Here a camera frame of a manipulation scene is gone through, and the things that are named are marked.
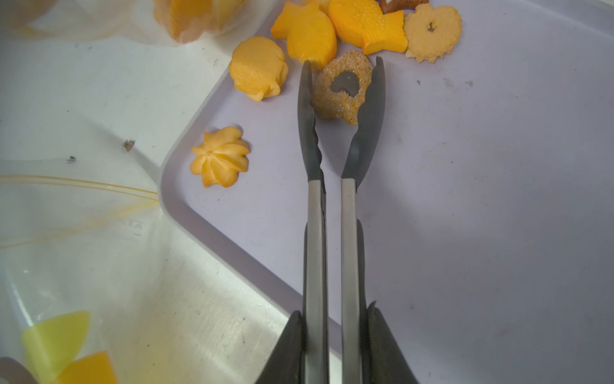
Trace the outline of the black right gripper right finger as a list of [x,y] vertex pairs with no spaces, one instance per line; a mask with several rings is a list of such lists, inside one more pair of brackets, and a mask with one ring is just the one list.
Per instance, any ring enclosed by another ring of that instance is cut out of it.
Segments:
[[419,384],[375,302],[366,311],[366,356],[366,383]]

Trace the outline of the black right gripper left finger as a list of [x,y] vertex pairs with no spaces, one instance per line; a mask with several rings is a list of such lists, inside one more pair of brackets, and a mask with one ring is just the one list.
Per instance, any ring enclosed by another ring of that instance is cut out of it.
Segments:
[[256,384],[296,384],[302,382],[304,339],[302,313],[294,311],[286,323]]

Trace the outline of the steel black-tipped tongs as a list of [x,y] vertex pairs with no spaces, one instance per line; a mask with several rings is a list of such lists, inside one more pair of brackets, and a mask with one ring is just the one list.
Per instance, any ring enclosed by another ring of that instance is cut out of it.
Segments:
[[[350,144],[336,192],[334,222],[341,256],[338,314],[342,337],[342,381],[369,380],[368,318],[365,288],[365,244],[358,219],[357,195],[374,158],[385,115],[385,64],[376,58],[366,89],[366,100],[358,112],[358,129]],[[318,147],[317,118],[312,107],[312,70],[302,67],[297,97],[297,126],[302,158],[308,179],[308,219],[305,227],[303,278],[303,383],[329,382],[329,306],[326,228],[326,189]]]

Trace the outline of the clear resealable bag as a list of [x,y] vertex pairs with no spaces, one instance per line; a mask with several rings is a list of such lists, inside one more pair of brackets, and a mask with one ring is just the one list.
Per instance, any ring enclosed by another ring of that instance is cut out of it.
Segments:
[[218,38],[259,20],[270,1],[3,1],[1,32],[85,43],[121,37],[150,46]]

